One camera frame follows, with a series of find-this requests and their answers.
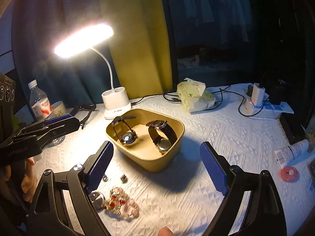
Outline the person's left hand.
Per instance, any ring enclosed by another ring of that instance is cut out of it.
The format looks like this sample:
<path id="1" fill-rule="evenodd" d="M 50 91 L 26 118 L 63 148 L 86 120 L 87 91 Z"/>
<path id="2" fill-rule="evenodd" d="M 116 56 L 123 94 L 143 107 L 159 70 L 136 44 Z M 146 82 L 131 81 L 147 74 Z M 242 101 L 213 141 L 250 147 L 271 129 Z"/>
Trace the person's left hand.
<path id="1" fill-rule="evenodd" d="M 26 172 L 21 183 L 21 189 L 23 192 L 23 199 L 26 202 L 31 202 L 32 198 L 35 194 L 36 187 L 37 187 L 37 178 L 34 171 L 34 158 L 28 158 L 26 160 Z"/>

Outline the person's right hand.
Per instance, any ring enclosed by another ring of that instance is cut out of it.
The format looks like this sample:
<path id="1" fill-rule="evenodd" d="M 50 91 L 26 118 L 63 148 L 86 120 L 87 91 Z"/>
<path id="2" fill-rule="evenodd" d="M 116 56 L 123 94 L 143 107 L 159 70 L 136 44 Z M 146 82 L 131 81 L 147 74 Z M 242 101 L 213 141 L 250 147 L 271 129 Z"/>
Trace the person's right hand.
<path id="1" fill-rule="evenodd" d="M 173 232 L 167 227 L 163 227 L 158 231 L 158 236 L 174 236 Z"/>

